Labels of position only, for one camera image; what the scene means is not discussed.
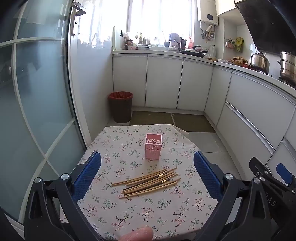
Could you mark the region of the left hand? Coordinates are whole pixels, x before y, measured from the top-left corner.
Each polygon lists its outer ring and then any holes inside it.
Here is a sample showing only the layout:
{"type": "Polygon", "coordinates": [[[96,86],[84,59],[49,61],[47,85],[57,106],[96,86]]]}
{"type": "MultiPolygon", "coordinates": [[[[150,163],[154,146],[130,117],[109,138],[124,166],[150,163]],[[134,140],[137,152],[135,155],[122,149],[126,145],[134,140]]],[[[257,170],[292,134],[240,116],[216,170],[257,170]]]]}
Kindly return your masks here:
{"type": "Polygon", "coordinates": [[[153,237],[153,229],[149,226],[144,226],[133,232],[123,235],[119,241],[151,241],[153,237]]]}

